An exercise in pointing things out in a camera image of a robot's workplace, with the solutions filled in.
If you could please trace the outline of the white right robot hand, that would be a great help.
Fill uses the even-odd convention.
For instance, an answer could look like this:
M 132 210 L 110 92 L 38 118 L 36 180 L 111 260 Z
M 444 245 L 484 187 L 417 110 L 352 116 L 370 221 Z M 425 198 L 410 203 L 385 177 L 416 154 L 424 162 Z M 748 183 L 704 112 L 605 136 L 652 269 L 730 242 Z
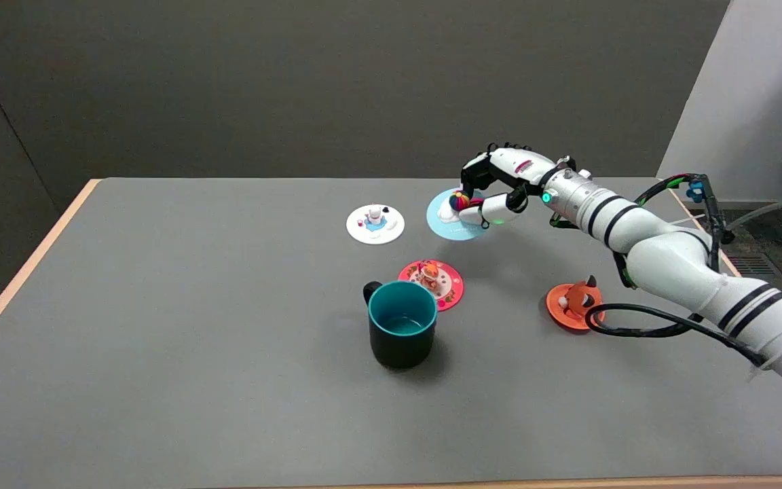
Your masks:
M 553 161 L 529 147 L 488 146 L 460 171 L 460 191 L 470 204 L 458 211 L 459 219 L 482 229 L 516 219 L 527 208 L 529 198 L 540 197 L 550 177 L 568 162 L 568 157 Z M 496 182 L 509 186 L 509 191 L 481 199 L 478 204 L 472 201 L 476 191 L 485 191 Z

